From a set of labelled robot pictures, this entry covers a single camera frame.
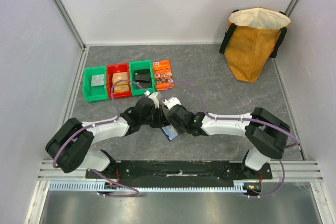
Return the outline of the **blue card holder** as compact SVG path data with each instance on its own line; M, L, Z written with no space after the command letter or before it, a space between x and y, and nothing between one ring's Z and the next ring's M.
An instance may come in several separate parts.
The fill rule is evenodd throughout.
M177 134L174 127L171 125L162 127L161 131L163 132L164 136L167 138L169 142L173 141L174 139L180 136L180 134Z

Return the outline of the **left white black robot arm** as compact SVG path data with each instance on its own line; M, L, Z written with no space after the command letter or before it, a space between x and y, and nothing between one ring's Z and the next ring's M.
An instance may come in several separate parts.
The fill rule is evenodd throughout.
M46 144L45 150L53 159L53 166L64 173L71 173L79 167L97 167L104 178L115 174L116 166L110 161L106 151L90 153L91 145L113 137L124 137L139 131L143 125L158 129L168 126L162 106L161 94L154 92L140 98L135 106L123 113L96 122L80 122L76 118L68 119Z

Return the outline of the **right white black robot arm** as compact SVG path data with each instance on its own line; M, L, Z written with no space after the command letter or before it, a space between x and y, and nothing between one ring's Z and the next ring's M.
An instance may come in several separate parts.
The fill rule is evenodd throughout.
M281 160L290 127L263 108L243 115L193 113L180 104L168 106L167 118L179 133L192 136L245 136L252 143L240 166L241 174L254 178L271 159Z

